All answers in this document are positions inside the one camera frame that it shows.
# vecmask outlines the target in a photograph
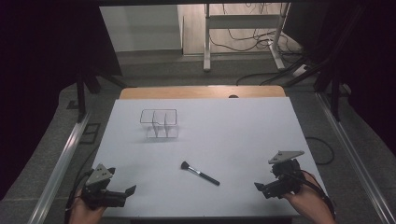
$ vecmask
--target human hand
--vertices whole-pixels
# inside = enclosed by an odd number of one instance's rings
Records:
[[[305,179],[315,186],[318,184],[313,176],[304,172]],[[334,224],[335,220],[332,218],[332,213],[327,204],[321,199],[316,191],[302,185],[297,194],[286,193],[282,195],[287,199],[291,206],[302,216],[308,218],[315,224]]]
[[[69,219],[69,224],[97,224],[105,212],[105,207],[99,207],[91,210],[87,204],[79,197],[81,190],[78,191],[76,199],[73,202],[72,212]]]

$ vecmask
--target metal rail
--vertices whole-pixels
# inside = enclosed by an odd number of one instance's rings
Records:
[[[343,125],[341,124],[341,122],[337,121],[332,115],[332,111],[330,110],[330,105],[326,99],[325,93],[317,93],[317,99],[323,111],[325,112],[330,124],[332,125],[335,134],[337,135],[344,150],[346,151],[349,161],[352,164],[352,167],[355,169],[355,172],[357,173],[363,188],[366,190],[367,195],[369,196],[376,212],[381,218],[382,223],[396,223],[394,215],[391,213],[387,201],[382,195],[378,185],[374,182],[363,162],[361,161],[361,157],[359,156],[356,148],[350,141],[346,131],[344,130]]]
[[[28,223],[43,223],[47,213],[50,210],[50,206],[55,198],[56,192],[58,191],[62,180],[64,179],[64,174],[66,173],[67,167],[73,158],[73,154],[78,145],[79,139],[84,132],[85,126],[88,123],[92,113],[92,107],[90,106],[87,113],[82,118],[80,123],[76,123],[73,131],[71,132],[69,139],[64,146],[64,150],[57,161],[52,174],[49,177],[46,187],[44,187],[43,193],[41,194],[37,204],[35,205],[35,210],[33,210],[32,215],[29,218]]]

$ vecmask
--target wall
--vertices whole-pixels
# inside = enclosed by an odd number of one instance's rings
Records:
[[[100,7],[114,50],[181,49],[177,6]]]

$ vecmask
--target white table surface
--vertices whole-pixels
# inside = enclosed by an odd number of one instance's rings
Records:
[[[147,138],[143,109],[176,109],[178,138]],[[253,184],[276,180],[268,161],[279,150],[304,151],[301,168],[324,188],[288,97],[118,100],[93,167],[116,167],[109,190],[137,185],[105,217],[297,216],[286,200],[265,199]],[[183,161],[220,185],[181,170]]]

